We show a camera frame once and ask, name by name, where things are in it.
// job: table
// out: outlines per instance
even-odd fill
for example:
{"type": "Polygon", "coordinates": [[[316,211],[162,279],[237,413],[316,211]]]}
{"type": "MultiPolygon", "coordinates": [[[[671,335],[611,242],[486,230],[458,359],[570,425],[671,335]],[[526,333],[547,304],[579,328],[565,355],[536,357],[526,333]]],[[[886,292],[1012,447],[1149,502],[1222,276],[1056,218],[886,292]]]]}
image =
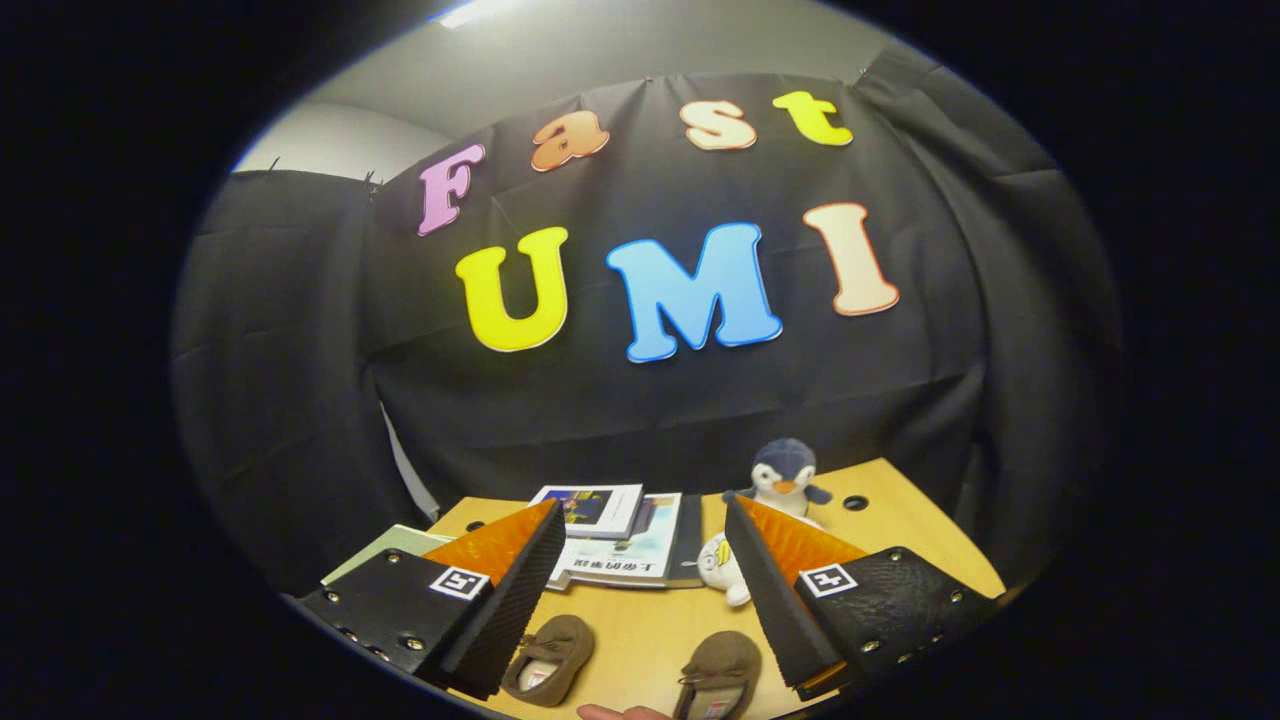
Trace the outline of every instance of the table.
{"type": "MultiPolygon", "coordinates": [[[[905,546],[987,597],[1005,592],[1000,575],[982,551],[887,460],[824,473],[814,478],[813,484],[835,497],[827,505],[812,505],[809,516],[836,537],[867,552],[905,546]],[[850,496],[865,497],[867,506],[846,510],[842,502],[850,496]]],[[[431,533],[461,537],[467,524],[492,523],[525,505],[467,497],[440,518],[431,533]]],[[[703,496],[703,541],[723,529],[724,502],[719,495],[703,496]]],[[[595,651],[579,671],[564,702],[557,707],[539,707],[499,691],[477,705],[532,720],[576,719],[576,708],[588,702],[618,711],[645,705],[669,714],[680,694],[680,669],[689,662],[694,648],[718,630],[748,635],[764,656],[755,697],[744,720],[777,717],[835,694],[801,702],[782,682],[755,605],[730,607],[724,593],[712,588],[653,591],[571,583],[567,592],[543,593],[526,632],[534,633],[548,619],[564,614],[577,615],[595,632],[595,651]]]]}

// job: stuffed penguin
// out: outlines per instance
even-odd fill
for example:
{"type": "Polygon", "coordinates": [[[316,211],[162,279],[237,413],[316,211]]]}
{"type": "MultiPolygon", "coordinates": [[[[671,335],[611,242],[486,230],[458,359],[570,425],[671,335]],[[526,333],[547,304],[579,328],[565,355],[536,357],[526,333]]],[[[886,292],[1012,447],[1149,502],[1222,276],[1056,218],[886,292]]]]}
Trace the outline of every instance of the stuffed penguin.
{"type": "Polygon", "coordinates": [[[698,553],[698,574],[707,587],[724,591],[724,602],[730,607],[746,605],[751,600],[751,592],[746,589],[742,570],[737,566],[724,533],[712,536],[698,553]]]}
{"type": "MultiPolygon", "coordinates": [[[[809,484],[817,469],[818,460],[808,445],[795,438],[776,439],[755,454],[751,489],[737,492],[818,527],[805,518],[809,503],[826,505],[831,502],[831,493],[809,484]]],[[[733,491],[726,492],[724,501],[732,496],[733,491]]]]}

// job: white plush toy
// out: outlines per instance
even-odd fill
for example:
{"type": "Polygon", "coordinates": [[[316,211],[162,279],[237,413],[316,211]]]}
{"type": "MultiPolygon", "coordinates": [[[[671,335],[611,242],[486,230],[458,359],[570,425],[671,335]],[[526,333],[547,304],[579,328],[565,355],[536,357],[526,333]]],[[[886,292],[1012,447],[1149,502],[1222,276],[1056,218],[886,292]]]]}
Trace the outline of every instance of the white plush toy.
{"type": "Polygon", "coordinates": [[[751,593],[746,589],[742,570],[737,566],[737,559],[733,557],[724,533],[713,536],[698,553],[698,574],[708,587],[724,591],[724,601],[730,607],[750,602],[751,593]]]}

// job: black cloth backdrop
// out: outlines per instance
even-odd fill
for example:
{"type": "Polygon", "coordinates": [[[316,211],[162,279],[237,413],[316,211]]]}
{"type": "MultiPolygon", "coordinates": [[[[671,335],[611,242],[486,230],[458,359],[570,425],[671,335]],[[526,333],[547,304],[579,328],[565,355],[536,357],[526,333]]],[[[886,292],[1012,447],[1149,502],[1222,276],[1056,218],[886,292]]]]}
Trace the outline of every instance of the black cloth backdrop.
{"type": "Polygon", "coordinates": [[[759,74],[593,90],[461,138],[376,193],[236,174],[195,241],[174,352],[205,492],[284,592],[310,589],[390,523],[420,520],[379,401],[444,507],[547,483],[745,487],[755,450],[781,436],[808,442],[819,471],[884,456],[1016,587],[1101,469],[1120,328],[1101,243],[1052,159],[974,88],[897,46],[851,86],[759,74]],[[803,137],[772,106],[796,90],[833,102],[852,142],[803,137]],[[755,145],[695,147],[678,118],[694,100],[742,108],[755,145]],[[535,172],[534,133],[581,109],[608,145],[535,172]],[[419,174],[475,142],[485,159],[454,200],[460,218],[419,237],[419,174]],[[896,306],[832,310],[831,258],[801,222],[829,202],[868,209],[896,306]],[[605,254],[653,238],[691,272],[705,233],[730,222],[762,229],[782,334],[742,347],[713,334],[694,351],[668,322],[676,356],[630,363],[630,306],[605,254]],[[568,231],[564,327],[532,350],[481,346],[454,265],[504,247],[503,297],[524,316],[536,295],[516,243],[552,225],[568,231]]]}

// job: shoe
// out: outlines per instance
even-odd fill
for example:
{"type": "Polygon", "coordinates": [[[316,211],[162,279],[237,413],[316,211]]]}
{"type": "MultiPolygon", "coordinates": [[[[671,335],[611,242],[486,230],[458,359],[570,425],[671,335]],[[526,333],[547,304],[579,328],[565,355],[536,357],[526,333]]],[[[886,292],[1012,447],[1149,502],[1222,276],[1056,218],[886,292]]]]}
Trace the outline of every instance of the shoe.
{"type": "Polygon", "coordinates": [[[520,641],[520,653],[503,674],[500,687],[516,700],[554,707],[568,694],[593,650],[595,637],[581,618],[557,615],[538,634],[520,641]]]}
{"type": "Polygon", "coordinates": [[[716,633],[681,673],[675,720],[739,720],[760,679],[760,648],[742,633],[716,633]]]}

